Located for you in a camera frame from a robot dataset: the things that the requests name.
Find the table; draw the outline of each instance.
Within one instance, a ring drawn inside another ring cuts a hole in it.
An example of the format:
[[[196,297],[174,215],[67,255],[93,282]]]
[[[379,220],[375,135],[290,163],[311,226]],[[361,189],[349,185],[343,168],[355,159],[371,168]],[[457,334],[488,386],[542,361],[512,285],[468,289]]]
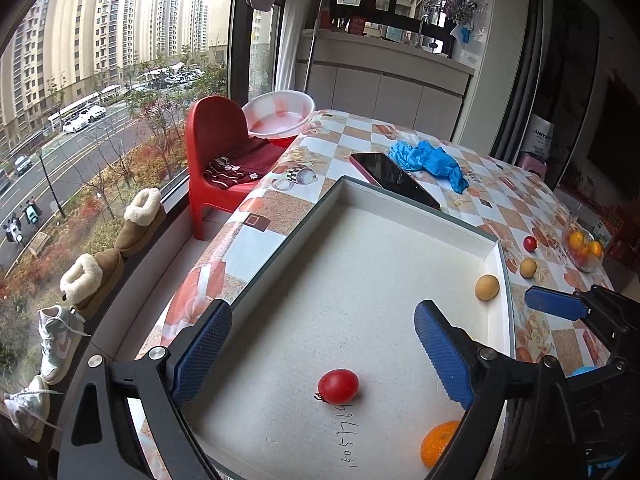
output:
[[[564,292],[588,290],[593,283],[612,288],[602,269],[585,274],[566,256],[560,240],[569,212],[537,176],[463,146],[336,110],[317,112],[271,173],[229,217],[188,273],[138,357],[153,346],[167,346],[181,329],[196,322],[212,298],[232,303],[338,178],[350,175],[364,180],[349,162],[351,153],[386,153],[398,140],[412,144],[428,140],[434,147],[443,147],[462,168],[469,182],[462,194],[455,193],[448,180],[437,180],[425,171],[415,172],[414,177],[440,202],[443,212],[500,239],[513,296],[516,357],[536,362],[544,354],[555,355],[566,374],[582,366],[602,366],[609,354],[581,321],[529,310],[524,302],[524,292],[534,284]],[[526,253],[522,240],[531,234],[538,248]],[[526,257],[538,263],[530,280],[518,272]],[[150,436],[148,428],[143,433]]]

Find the white tray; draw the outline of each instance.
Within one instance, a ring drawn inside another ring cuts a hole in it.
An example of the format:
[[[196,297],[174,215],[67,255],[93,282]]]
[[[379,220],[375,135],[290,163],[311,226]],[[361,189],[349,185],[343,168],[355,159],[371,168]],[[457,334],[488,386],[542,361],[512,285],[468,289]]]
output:
[[[482,302],[474,285],[487,273],[500,293]],[[422,439],[463,410],[415,334],[421,300],[514,356],[500,244],[343,177],[233,303],[229,339],[184,409],[202,449],[236,479],[424,478]],[[314,399],[334,368],[360,379],[352,406]],[[502,425],[478,478],[491,477],[501,434]]]

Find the white bus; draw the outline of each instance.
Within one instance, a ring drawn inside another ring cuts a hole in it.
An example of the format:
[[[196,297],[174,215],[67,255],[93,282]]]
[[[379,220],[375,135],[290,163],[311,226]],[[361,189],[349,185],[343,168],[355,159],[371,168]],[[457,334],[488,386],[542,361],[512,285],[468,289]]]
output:
[[[51,123],[53,131],[61,130],[62,124],[64,124],[69,118],[77,115],[80,110],[83,110],[84,108],[90,108],[93,104],[98,104],[120,95],[120,89],[120,85],[110,85],[105,87],[100,92],[94,92],[93,94],[87,95],[82,99],[78,99],[78,101],[75,101],[69,106],[62,108],[62,110],[60,110],[60,113],[55,113],[51,117],[49,117],[49,122]]]

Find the blue gripper pad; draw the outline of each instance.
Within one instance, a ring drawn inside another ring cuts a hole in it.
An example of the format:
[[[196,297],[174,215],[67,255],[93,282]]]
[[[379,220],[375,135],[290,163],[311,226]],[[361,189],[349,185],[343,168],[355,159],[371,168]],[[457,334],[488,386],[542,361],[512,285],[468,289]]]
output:
[[[221,304],[195,335],[188,349],[174,368],[174,390],[172,397],[181,407],[198,394],[202,381],[207,377],[211,365],[231,330],[232,314],[228,304]]]
[[[564,317],[571,321],[587,316],[587,308],[582,304],[580,296],[537,285],[533,285],[524,293],[524,302],[533,310]]]
[[[438,307],[431,300],[421,301],[415,307],[415,332],[438,373],[449,399],[459,402],[465,410],[474,401],[470,363],[456,348],[457,334]],[[471,339],[464,333],[469,343]]]

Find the street lamp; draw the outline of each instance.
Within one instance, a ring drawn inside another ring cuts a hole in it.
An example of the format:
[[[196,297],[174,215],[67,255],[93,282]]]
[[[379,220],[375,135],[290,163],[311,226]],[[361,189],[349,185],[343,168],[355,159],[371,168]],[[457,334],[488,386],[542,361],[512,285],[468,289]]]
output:
[[[49,180],[49,173],[47,173],[47,168],[45,168],[44,166],[44,160],[42,160],[42,150],[38,150],[38,158],[40,159],[40,164],[42,165],[42,171],[44,171],[44,178],[47,179],[47,184],[49,184],[49,189],[51,190],[51,194],[53,195],[53,200],[55,200],[56,204],[58,205],[60,216],[62,216],[62,218],[66,218],[65,212],[62,211],[62,206],[60,205],[58,197],[56,196],[56,192],[53,191],[53,186],[51,185],[51,181]]]

